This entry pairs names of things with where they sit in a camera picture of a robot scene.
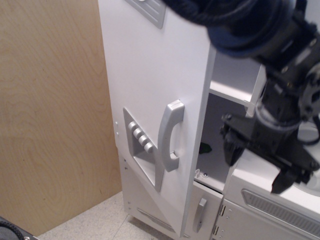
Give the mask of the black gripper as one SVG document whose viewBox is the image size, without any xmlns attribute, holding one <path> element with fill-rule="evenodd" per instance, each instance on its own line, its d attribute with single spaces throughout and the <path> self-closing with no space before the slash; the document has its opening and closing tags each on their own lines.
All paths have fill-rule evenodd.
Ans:
<svg viewBox="0 0 320 240">
<path fill-rule="evenodd" d="M 300 116 L 293 121 L 278 121 L 265 109 L 256 110 L 254 117 L 226 113 L 221 118 L 225 161 L 233 166 L 244 150 L 250 150 L 280 168 L 272 183 L 272 194 L 281 194 L 297 180 L 309 180 L 320 164 L 304 149 L 304 145 L 317 144 L 299 140 L 302 123 L 312 121 L 320 127 L 318 115 Z"/>
</svg>

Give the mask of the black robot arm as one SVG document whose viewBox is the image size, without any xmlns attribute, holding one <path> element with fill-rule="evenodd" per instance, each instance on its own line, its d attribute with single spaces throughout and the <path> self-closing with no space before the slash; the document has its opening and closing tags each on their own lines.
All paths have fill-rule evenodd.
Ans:
<svg viewBox="0 0 320 240">
<path fill-rule="evenodd" d="M 320 124 L 320 34 L 306 21 L 305 0 L 168 0 L 182 18 L 206 27 L 217 51 L 265 67 L 253 117 L 225 114 L 221 134 L 232 166 L 245 149 L 277 166 L 272 193 L 308 183 L 319 163 L 298 138 L 302 122 Z"/>
</svg>

